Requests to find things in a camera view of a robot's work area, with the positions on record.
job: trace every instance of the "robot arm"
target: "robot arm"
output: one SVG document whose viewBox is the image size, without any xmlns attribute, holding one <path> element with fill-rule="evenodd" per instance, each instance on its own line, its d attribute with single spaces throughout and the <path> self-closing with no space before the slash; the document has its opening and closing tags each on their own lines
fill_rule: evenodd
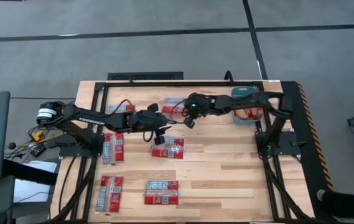
<svg viewBox="0 0 354 224">
<path fill-rule="evenodd" d="M 147 110 L 138 112 L 104 114 L 79 108 L 75 105 L 65 105 L 60 101 L 46 102 L 40 105 L 37 124 L 41 128 L 57 128 L 73 136 L 85 149 L 102 147 L 102 136 L 87 128 L 81 128 L 72 121 L 103 125 L 117 133 L 143 133 L 154 131 L 155 143 L 162 144 L 169 120 L 158 110 L 157 104 L 152 104 Z"/>
<path fill-rule="evenodd" d="M 279 109 L 275 109 L 269 99 L 279 99 Z M 230 97 L 226 95 L 203 95 L 192 93 L 184 102 L 184 124 L 189 128 L 195 126 L 195 119 L 207 115 L 223 115 L 231 110 L 263 107 L 275 116 L 271 127 L 266 131 L 266 145 L 279 148 L 280 133 L 286 120 L 292 118 L 292 104 L 283 93 L 261 92 L 245 97 Z"/>
</svg>

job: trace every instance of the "black floor stripe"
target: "black floor stripe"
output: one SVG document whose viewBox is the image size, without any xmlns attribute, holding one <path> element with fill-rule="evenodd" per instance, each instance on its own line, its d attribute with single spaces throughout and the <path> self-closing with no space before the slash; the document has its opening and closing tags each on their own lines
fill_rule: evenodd
<svg viewBox="0 0 354 224">
<path fill-rule="evenodd" d="M 256 28 L 254 26 L 253 17 L 251 15 L 249 2 L 248 2 L 248 0 L 242 0 L 242 1 L 243 1 L 243 5 L 245 6 L 246 17 L 247 17 L 247 21 L 248 21 L 248 24 L 249 24 L 249 31 L 250 31 L 250 35 L 251 35 L 251 40 L 253 41 L 254 52 L 256 54 L 257 63 L 258 63 L 258 66 L 259 66 L 259 72 L 260 72 L 260 75 L 261 75 L 261 79 L 267 80 L 268 79 L 268 75 L 267 75 L 266 69 L 265 69 L 263 54 L 261 53 L 261 49 L 259 47 L 259 42 L 258 42 L 258 38 L 257 38 Z"/>
<path fill-rule="evenodd" d="M 289 26 L 289 27 L 258 27 L 256 32 L 300 31 L 300 30 L 340 30 L 354 29 L 352 25 L 327 25 L 327 26 Z"/>
<path fill-rule="evenodd" d="M 116 32 L 102 34 L 77 34 L 77 35 L 41 35 L 26 37 L 0 37 L 0 42 L 27 41 L 27 40 L 68 40 L 68 39 L 91 39 L 109 37 L 142 37 L 158 35 L 186 35 L 186 34 L 227 34 L 248 32 L 248 28 L 221 28 L 221 29 L 192 29 L 192 30 L 163 30 L 143 32 Z"/>
</svg>

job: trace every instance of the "teal container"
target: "teal container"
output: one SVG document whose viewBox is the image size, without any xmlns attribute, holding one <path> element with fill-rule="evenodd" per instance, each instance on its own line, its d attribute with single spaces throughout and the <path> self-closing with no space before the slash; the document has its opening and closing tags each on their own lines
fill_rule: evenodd
<svg viewBox="0 0 354 224">
<path fill-rule="evenodd" d="M 232 88 L 232 97 L 244 97 L 250 94 L 253 94 L 257 90 L 256 87 L 253 86 L 238 86 Z M 260 119 L 257 120 L 242 120 L 239 119 L 238 117 L 235 116 L 234 111 L 232 111 L 232 117 L 233 117 L 233 122 L 236 124 L 254 124 L 255 122 L 259 121 Z"/>
</svg>

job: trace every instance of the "red package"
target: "red package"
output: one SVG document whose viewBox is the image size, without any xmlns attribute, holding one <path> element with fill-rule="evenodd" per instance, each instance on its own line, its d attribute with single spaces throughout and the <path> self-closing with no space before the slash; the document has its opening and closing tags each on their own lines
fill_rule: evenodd
<svg viewBox="0 0 354 224">
<path fill-rule="evenodd" d="M 165 157 L 171 159 L 183 159 L 185 152 L 185 140 L 164 138 L 165 143 L 160 145 L 152 145 L 153 157 Z"/>
<path fill-rule="evenodd" d="M 119 212 L 123 177 L 112 177 L 109 212 Z"/>
<path fill-rule="evenodd" d="M 163 100 L 163 114 L 177 114 L 184 110 L 184 103 L 181 103 L 184 98 L 164 98 Z"/>
<path fill-rule="evenodd" d="M 119 105 L 111 105 L 106 108 L 105 113 L 110 114 L 112 113 Z M 130 112 L 135 110 L 135 105 L 120 105 L 119 108 L 115 113 L 124 113 Z"/>
<path fill-rule="evenodd" d="M 178 181 L 148 181 L 144 194 L 146 205 L 178 205 Z"/>
<path fill-rule="evenodd" d="M 124 161 L 123 134 L 105 134 L 102 153 L 103 164 Z"/>
<path fill-rule="evenodd" d="M 121 200 L 122 176 L 103 176 L 96 203 L 97 212 L 119 212 Z"/>
</svg>

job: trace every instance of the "yellow connector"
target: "yellow connector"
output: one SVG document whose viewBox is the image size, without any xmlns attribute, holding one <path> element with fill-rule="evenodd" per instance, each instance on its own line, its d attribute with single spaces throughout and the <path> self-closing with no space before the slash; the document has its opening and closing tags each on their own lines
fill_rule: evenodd
<svg viewBox="0 0 354 224">
<path fill-rule="evenodd" d="M 44 134 L 44 131 L 37 131 L 37 132 L 32 133 L 32 140 L 35 142 L 40 141 L 43 134 Z"/>
</svg>

